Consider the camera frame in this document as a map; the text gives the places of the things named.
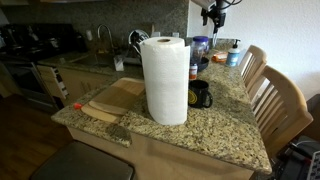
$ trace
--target wooden floor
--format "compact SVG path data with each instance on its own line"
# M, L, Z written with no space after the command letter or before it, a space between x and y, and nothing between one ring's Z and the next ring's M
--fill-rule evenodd
M26 180L72 141L50 114L30 108L17 95L0 99L0 180Z

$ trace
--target paper towel roll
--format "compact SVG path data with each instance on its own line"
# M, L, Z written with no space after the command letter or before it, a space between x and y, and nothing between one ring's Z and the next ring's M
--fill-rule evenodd
M148 108L163 125L187 120L190 47L176 37L154 37L140 44Z

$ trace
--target black mug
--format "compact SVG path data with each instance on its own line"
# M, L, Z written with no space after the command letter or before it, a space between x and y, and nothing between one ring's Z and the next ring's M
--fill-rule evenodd
M208 91L209 84L206 81L194 80L189 83L188 105L194 108L209 108L212 105L212 95Z

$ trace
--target blue bottle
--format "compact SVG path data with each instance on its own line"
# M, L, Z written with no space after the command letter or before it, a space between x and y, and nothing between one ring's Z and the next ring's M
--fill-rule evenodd
M238 49L238 41L239 39L236 39L236 42L233 44L232 48L228 51L227 61L226 65L230 67L234 67L237 65L240 49Z

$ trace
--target jar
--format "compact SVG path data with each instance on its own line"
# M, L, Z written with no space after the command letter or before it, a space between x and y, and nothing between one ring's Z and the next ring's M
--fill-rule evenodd
M207 36L195 36L191 44L190 50L190 63L199 64L202 56L208 49L208 37Z
M189 68L189 80L196 80L197 79L197 72L198 72L198 65L197 64L190 64Z

